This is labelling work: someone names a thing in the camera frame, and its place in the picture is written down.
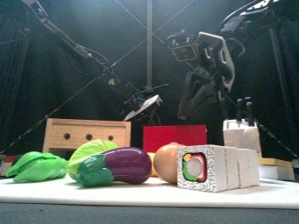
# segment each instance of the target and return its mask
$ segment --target box hole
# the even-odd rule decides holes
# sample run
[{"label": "box hole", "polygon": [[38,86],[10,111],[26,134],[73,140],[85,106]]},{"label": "box hole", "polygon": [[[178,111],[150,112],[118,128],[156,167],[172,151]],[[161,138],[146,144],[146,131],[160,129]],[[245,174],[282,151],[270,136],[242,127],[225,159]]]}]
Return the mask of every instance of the box hole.
[{"label": "box hole", "polygon": [[65,134],[62,135],[62,137],[64,137],[65,140],[69,140],[69,139],[70,139],[70,134],[69,134],[69,133],[65,133]]},{"label": "box hole", "polygon": [[85,138],[86,138],[86,140],[90,140],[92,139],[92,135],[90,134],[86,134],[85,135]]}]

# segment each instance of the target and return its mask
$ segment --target knife block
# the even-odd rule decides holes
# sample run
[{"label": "knife block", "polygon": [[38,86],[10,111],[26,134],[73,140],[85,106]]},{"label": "knife block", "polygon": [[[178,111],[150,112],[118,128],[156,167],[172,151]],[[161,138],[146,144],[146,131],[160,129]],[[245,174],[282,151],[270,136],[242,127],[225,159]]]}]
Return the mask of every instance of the knife block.
[{"label": "knife block", "polygon": [[130,122],[72,120],[48,118],[42,152],[64,157],[92,140],[113,142],[118,147],[130,144]]},{"label": "knife block", "polygon": [[257,125],[248,126],[248,122],[241,120],[226,120],[222,123],[224,145],[238,149],[250,149],[256,151],[256,155],[261,158],[261,150],[258,143]]}]

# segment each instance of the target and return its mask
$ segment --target knife handle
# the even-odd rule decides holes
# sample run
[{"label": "knife handle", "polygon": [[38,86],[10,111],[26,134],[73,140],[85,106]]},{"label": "knife handle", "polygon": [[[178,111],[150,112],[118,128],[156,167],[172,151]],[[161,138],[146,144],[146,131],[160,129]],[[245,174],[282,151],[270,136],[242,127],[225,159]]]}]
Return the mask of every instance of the knife handle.
[{"label": "knife handle", "polygon": [[246,103],[246,126],[249,126],[249,127],[254,126],[250,101]]},{"label": "knife handle", "polygon": [[241,123],[242,100],[237,99],[237,123]]}]

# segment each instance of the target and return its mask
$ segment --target toy lettuce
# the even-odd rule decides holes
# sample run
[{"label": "toy lettuce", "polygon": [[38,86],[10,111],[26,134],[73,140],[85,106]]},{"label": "toy lettuce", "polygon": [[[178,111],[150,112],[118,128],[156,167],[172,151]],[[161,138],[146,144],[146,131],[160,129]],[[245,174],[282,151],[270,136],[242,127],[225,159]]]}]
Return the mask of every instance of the toy lettuce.
[{"label": "toy lettuce", "polygon": [[30,151],[19,157],[5,176],[14,176],[13,182],[15,183],[60,179],[66,174],[66,163],[65,159],[53,156],[50,153]]}]

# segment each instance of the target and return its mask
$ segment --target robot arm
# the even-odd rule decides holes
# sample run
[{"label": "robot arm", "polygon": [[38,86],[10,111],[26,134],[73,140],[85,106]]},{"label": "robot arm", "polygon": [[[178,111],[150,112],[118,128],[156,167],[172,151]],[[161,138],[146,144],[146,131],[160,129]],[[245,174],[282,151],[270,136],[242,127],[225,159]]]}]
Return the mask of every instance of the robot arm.
[{"label": "robot arm", "polygon": [[254,0],[222,20],[217,35],[200,32],[193,38],[181,31],[169,36],[166,40],[172,40],[174,58],[178,61],[197,60],[198,67],[209,74],[209,81],[202,81],[201,75],[196,75],[198,68],[186,73],[178,105],[180,119],[192,116],[205,101],[218,97],[222,102],[234,79],[233,59],[245,52],[245,45],[261,32],[277,26],[284,18],[296,20],[297,12],[299,3],[294,0]]},{"label": "robot arm", "polygon": [[[56,42],[58,43],[62,50],[69,54],[69,56],[82,65],[89,74],[100,75],[100,80],[106,83],[110,89],[117,93],[124,99],[124,105],[126,109],[132,112],[138,111],[142,108],[145,102],[145,96],[141,91],[137,91],[130,83],[124,84],[122,81],[110,71],[109,67],[92,56],[86,49],[78,45],[66,33],[52,23],[48,15],[36,0],[21,0],[23,4],[30,8],[33,15],[38,18],[41,25],[50,32]],[[154,96],[154,103],[150,104],[150,113],[160,106],[161,99]],[[142,113],[142,120],[146,120],[146,113]]]}]

